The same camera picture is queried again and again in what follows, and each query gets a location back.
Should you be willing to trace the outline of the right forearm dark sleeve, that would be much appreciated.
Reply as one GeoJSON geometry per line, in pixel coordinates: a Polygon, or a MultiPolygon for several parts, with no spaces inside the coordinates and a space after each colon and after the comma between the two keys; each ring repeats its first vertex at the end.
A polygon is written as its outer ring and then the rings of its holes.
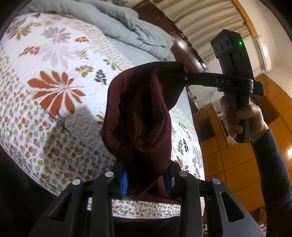
{"type": "Polygon", "coordinates": [[[267,236],[291,236],[291,180],[273,133],[251,144],[260,174],[267,236]]]}

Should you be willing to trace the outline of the person's right hand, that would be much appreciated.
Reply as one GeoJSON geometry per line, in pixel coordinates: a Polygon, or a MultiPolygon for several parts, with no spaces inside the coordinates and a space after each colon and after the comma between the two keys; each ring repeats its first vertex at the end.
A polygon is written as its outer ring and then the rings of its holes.
{"type": "Polygon", "coordinates": [[[240,121],[249,121],[249,139],[252,143],[255,143],[269,129],[264,121],[260,107],[252,102],[249,102],[243,108],[234,112],[230,109],[230,104],[226,97],[223,96],[220,100],[220,105],[227,131],[234,139],[237,135],[243,133],[243,127],[240,125],[240,121]]]}

